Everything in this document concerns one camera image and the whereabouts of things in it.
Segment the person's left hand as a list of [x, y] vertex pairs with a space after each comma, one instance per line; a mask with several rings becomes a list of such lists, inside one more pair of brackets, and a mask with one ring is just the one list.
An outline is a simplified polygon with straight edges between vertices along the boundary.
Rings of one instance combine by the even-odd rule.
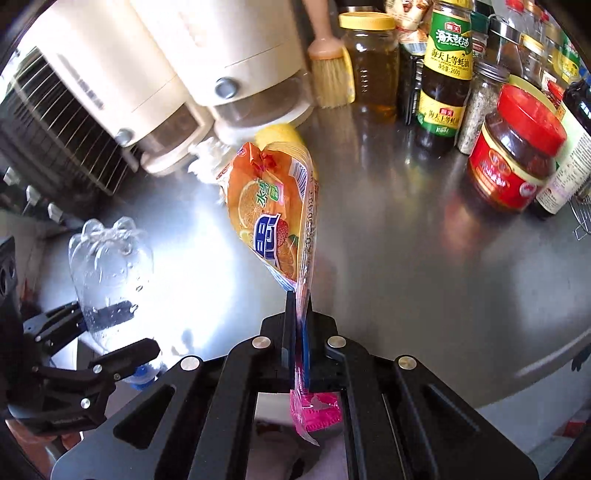
[[32, 461], [33, 465], [45, 478], [48, 478], [53, 463], [50, 460], [46, 446], [56, 440], [56, 437], [35, 436], [16, 420], [6, 420], [5, 423], [18, 444], [23, 448], [28, 459]]

